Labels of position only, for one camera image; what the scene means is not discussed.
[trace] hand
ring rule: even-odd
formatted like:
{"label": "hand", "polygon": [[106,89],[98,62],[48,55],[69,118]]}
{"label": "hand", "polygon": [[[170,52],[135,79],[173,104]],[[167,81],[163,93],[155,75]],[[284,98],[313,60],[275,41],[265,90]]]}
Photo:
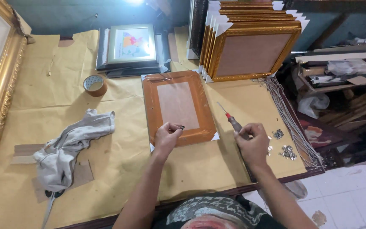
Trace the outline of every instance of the hand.
{"label": "hand", "polygon": [[[254,138],[247,141],[241,137],[243,133],[251,134]],[[242,127],[239,133],[234,132],[234,138],[241,149],[245,162],[253,172],[269,168],[266,162],[269,138],[262,124],[248,123]]]}
{"label": "hand", "polygon": [[170,152],[176,146],[177,139],[182,135],[181,126],[180,124],[166,122],[156,132],[153,154],[162,162],[166,161]]}

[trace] person's left hand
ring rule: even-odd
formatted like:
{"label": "person's left hand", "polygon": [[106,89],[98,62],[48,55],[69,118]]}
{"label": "person's left hand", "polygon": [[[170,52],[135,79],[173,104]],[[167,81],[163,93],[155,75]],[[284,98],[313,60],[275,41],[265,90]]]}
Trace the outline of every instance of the person's left hand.
{"label": "person's left hand", "polygon": [[176,146],[177,139],[182,135],[181,124],[166,122],[159,127],[155,136],[154,156],[165,162],[172,149]]}

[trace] person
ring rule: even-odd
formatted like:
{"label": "person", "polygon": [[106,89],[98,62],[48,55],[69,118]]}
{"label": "person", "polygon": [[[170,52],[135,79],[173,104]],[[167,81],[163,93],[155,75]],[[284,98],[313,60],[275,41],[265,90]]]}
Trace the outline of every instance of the person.
{"label": "person", "polygon": [[[239,133],[234,132],[234,138],[262,188],[273,217],[242,195],[236,201],[217,192],[190,198],[167,216],[154,220],[162,169],[182,132],[181,125],[173,123],[165,123],[158,129],[146,170],[113,229],[317,229],[267,164],[269,139],[260,123],[247,124]],[[243,133],[254,138],[247,141],[240,136]]]}

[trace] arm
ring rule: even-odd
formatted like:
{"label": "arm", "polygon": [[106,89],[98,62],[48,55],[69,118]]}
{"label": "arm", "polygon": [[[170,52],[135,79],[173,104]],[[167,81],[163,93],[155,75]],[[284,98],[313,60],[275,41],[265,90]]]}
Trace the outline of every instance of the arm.
{"label": "arm", "polygon": [[183,131],[180,124],[165,123],[156,132],[155,149],[144,174],[129,196],[113,229],[148,229],[151,226],[163,166]]}
{"label": "arm", "polygon": [[[253,139],[246,141],[240,135],[249,133]],[[289,229],[317,229],[317,226],[302,211],[289,192],[276,179],[266,162],[269,139],[260,123],[250,123],[234,137],[241,149],[245,162],[255,174],[265,194],[273,218]]]}

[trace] hanging wire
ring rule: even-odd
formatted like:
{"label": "hanging wire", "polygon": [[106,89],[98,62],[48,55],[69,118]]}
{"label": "hanging wire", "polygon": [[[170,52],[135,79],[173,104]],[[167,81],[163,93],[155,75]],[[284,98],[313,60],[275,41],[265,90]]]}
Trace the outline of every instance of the hanging wire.
{"label": "hanging wire", "polygon": [[282,99],[282,96],[285,96],[283,93],[283,87],[277,81],[276,77],[269,77],[266,79],[253,79],[253,82],[258,82],[260,85],[265,87],[271,94],[273,101],[278,109],[280,116],[282,117],[283,122],[289,129],[290,135],[294,143],[298,148],[305,149],[305,152],[308,154],[310,161],[304,159],[300,156],[303,161],[309,167],[316,167],[316,168],[325,168],[322,164],[322,157],[319,153],[317,153],[312,145],[303,137],[302,130],[298,127],[296,122],[293,120],[290,112],[285,105],[285,102]]}

